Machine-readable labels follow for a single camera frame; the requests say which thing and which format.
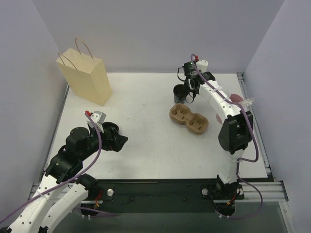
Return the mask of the dark translucent cup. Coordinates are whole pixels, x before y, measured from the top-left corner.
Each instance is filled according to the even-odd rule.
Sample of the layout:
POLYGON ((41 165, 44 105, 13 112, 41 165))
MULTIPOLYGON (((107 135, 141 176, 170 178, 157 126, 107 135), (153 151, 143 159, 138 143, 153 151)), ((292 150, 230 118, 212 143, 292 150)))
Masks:
POLYGON ((187 97, 187 95, 183 95, 182 92, 182 88, 183 88, 183 84, 177 84, 174 88, 173 88, 173 95, 174 95, 174 103, 184 103, 185 102, 185 97, 187 97))

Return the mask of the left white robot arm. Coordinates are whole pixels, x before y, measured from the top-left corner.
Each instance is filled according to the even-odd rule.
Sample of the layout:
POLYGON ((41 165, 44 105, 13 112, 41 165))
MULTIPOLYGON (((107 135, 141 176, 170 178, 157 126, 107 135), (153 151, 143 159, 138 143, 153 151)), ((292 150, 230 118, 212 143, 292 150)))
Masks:
POLYGON ((112 123, 108 128, 78 127, 51 159, 34 196, 22 213, 2 233, 51 233, 57 224, 81 201, 99 193, 98 180, 86 174, 83 162, 101 151, 119 152, 128 137, 120 135, 112 123))

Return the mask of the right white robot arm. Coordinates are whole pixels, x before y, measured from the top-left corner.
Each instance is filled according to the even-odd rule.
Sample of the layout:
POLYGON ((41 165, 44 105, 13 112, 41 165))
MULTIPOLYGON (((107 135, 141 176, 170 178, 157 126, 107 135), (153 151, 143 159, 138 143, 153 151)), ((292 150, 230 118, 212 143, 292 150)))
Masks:
POLYGON ((192 96, 202 96, 222 121, 218 141, 224 150, 224 160, 217 176, 216 194, 226 198, 239 185, 240 162, 254 163, 259 149, 253 134, 253 115, 240 102, 233 102, 210 72, 185 73, 184 85, 192 96))

